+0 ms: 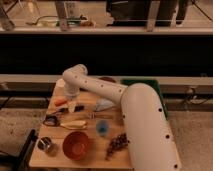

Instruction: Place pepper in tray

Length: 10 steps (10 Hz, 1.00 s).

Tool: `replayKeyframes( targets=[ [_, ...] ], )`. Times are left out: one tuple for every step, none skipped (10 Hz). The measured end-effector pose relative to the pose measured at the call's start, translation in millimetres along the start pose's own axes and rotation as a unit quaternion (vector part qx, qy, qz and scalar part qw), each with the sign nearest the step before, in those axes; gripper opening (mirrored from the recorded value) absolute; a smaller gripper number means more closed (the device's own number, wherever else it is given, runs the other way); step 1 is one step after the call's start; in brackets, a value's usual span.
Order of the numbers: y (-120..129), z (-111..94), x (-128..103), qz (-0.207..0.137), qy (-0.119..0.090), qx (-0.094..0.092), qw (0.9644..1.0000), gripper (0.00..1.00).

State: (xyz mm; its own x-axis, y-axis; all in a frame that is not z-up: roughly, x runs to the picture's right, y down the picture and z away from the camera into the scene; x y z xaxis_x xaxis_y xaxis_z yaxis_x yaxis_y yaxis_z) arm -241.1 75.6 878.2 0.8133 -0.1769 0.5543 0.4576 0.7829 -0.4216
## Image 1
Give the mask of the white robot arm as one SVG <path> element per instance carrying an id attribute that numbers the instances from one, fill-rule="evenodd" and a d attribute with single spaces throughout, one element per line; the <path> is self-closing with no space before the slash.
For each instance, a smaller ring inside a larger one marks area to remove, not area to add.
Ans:
<path id="1" fill-rule="evenodd" d="M 66 95 L 73 99 L 82 88 L 121 108 L 134 171 L 180 171 L 180 158 L 158 93 L 144 83 L 126 86 L 87 73 L 83 64 L 63 72 Z"/>

